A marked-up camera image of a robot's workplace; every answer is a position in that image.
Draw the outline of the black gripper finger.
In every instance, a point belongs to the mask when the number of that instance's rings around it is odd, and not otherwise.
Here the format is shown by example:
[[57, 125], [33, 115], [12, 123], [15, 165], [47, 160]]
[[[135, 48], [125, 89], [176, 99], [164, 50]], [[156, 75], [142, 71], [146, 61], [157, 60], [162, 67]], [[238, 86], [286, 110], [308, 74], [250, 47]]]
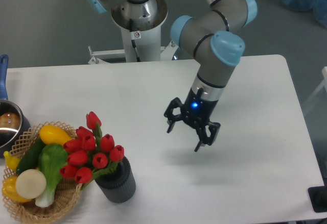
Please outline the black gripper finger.
[[221, 124], [218, 122], [209, 121], [206, 125], [202, 125], [198, 122], [195, 122], [195, 130], [199, 137], [199, 142], [197, 143], [194, 151], [198, 152], [201, 146], [211, 146], [216, 140], [220, 127]]
[[177, 108], [181, 108], [183, 106], [183, 103], [181, 100], [176, 97], [173, 100], [170, 101], [168, 107], [166, 108], [164, 112], [164, 117], [167, 119], [168, 129], [167, 133], [170, 133], [174, 127], [175, 122], [182, 120], [182, 114], [181, 112], [179, 114], [174, 114], [173, 111]]

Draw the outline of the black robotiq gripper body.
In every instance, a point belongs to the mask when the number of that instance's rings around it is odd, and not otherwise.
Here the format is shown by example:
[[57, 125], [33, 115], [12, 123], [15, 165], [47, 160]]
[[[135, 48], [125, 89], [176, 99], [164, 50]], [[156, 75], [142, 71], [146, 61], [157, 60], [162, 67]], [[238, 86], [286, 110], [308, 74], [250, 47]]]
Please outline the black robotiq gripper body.
[[210, 116], [215, 109], [218, 101], [207, 101], [202, 96], [204, 88], [199, 88], [195, 93], [192, 89], [189, 91], [185, 103], [181, 107], [183, 121], [196, 130], [204, 130], [206, 134], [206, 126], [210, 134], [217, 134], [219, 131], [219, 123], [211, 122]]

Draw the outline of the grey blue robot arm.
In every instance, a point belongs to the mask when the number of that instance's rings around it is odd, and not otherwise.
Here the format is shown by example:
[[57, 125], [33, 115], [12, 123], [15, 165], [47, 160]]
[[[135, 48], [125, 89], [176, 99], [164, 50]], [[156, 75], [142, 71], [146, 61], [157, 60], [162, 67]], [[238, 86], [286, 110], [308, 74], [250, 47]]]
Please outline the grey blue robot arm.
[[[127, 62], [160, 60], [161, 25], [167, 18], [165, 0], [87, 0], [99, 13], [110, 12], [121, 29]], [[235, 31], [253, 21], [255, 0], [207, 0], [211, 10], [194, 19], [184, 15], [171, 26], [171, 40], [200, 67], [184, 102], [173, 99], [164, 116], [169, 129], [183, 121], [195, 129], [198, 147], [211, 145], [220, 124], [210, 116], [245, 49]]]

